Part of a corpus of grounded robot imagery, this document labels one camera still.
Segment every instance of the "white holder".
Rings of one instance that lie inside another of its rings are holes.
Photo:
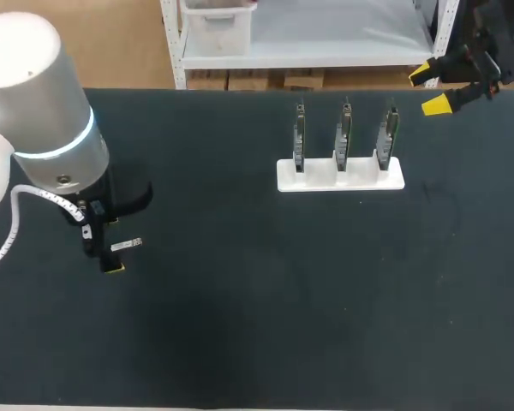
[[[293,158],[276,164],[278,191],[373,191],[401,190],[405,187],[402,168],[392,157],[387,171],[379,168],[377,151],[372,157],[347,158],[346,171],[338,171],[332,158],[305,158],[304,173],[297,173]]]

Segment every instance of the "wooden floor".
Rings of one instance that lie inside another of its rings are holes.
[[[159,0],[0,0],[58,30],[86,87],[175,88]]]

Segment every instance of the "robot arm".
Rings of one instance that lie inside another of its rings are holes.
[[[88,188],[109,164],[56,29],[28,13],[0,15],[0,200],[12,155],[35,186],[58,195]]]
[[[514,0],[489,0],[477,7],[474,15],[475,34],[470,42],[444,57],[429,59],[409,79],[417,86],[465,62],[476,71],[479,81],[426,102],[422,105],[426,116],[455,113],[482,95],[492,99],[499,92],[499,83],[514,81]]]

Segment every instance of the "small metal part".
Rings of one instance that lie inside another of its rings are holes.
[[[297,105],[296,121],[293,126],[293,160],[297,173],[305,172],[305,105]]]
[[[392,102],[385,120],[380,124],[379,136],[377,137],[377,160],[380,169],[383,171],[387,171],[390,165],[399,123],[400,117],[394,102]]]
[[[111,251],[115,253],[116,251],[125,250],[126,248],[133,248],[143,245],[143,240],[140,237],[134,238],[133,240],[118,242],[116,244],[111,245]]]
[[[343,104],[343,114],[341,121],[337,125],[337,134],[335,135],[335,162],[337,163],[337,171],[346,171],[346,161],[349,157],[350,148],[350,130],[352,129],[352,107],[349,100]]]
[[[65,175],[58,176],[57,177],[57,182],[59,184],[61,184],[62,186],[64,186],[64,185],[69,184],[70,182],[72,182],[72,177],[71,176],[65,176]]]

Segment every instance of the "silver metal bracket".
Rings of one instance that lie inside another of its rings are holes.
[[[377,160],[382,171],[387,171],[391,162],[392,150],[396,141],[400,116],[394,102],[386,112],[385,120],[380,124],[377,137]]]
[[[296,173],[305,172],[305,105],[300,103],[296,109],[296,121],[293,126],[293,160]]]
[[[341,121],[337,125],[337,133],[335,135],[335,162],[337,171],[346,171],[346,162],[349,157],[350,148],[350,131],[352,129],[352,107],[349,100],[343,104],[343,113]]]

